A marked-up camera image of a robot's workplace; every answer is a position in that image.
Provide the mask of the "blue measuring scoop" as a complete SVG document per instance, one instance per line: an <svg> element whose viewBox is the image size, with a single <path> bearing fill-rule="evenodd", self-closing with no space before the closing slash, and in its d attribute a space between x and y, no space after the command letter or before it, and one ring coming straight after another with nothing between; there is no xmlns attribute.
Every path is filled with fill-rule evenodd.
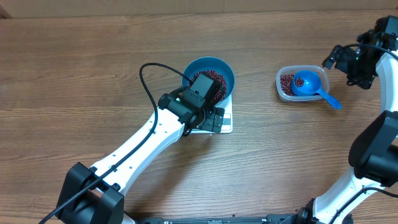
<svg viewBox="0 0 398 224"><path fill-rule="evenodd" d="M302 70L294 75L291 89L296 96L320 95L331 107L342 110L342 104L322 89L320 77L312 71Z"/></svg>

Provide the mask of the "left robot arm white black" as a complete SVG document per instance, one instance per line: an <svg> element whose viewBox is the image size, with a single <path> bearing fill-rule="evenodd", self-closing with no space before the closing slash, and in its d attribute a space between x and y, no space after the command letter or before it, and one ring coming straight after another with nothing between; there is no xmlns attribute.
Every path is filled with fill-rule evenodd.
<svg viewBox="0 0 398 224"><path fill-rule="evenodd" d="M67 173L55 216L63 223L134 223L124 199L134 181L167 147L189 134L230 133L232 73L200 71L164 94L149 120L112 154Z"/></svg>

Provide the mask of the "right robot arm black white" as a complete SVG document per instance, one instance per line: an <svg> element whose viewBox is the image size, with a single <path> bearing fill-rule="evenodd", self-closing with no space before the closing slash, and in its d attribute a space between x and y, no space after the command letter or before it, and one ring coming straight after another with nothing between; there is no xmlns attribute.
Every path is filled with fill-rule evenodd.
<svg viewBox="0 0 398 224"><path fill-rule="evenodd" d="M397 17L378 19L354 44L334 46L322 65L364 90L378 77L381 113L354 140L350 167L331 188L294 215L268 215L269 223L352 223L351 211L372 194L396 196L385 189L397 182Z"/></svg>

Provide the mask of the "teal blue bowl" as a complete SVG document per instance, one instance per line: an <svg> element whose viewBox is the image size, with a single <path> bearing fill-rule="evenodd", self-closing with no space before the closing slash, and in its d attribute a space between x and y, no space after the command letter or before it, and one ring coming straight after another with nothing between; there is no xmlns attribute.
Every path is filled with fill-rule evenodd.
<svg viewBox="0 0 398 224"><path fill-rule="evenodd" d="M223 76L226 81L226 96L223 101L220 101L216 106L226 108L231 104L232 92L235 85L235 76L232 68L222 59L216 57L201 57L191 62L183 74L188 78L193 78L194 74L205 71L214 70L216 73Z"/></svg>

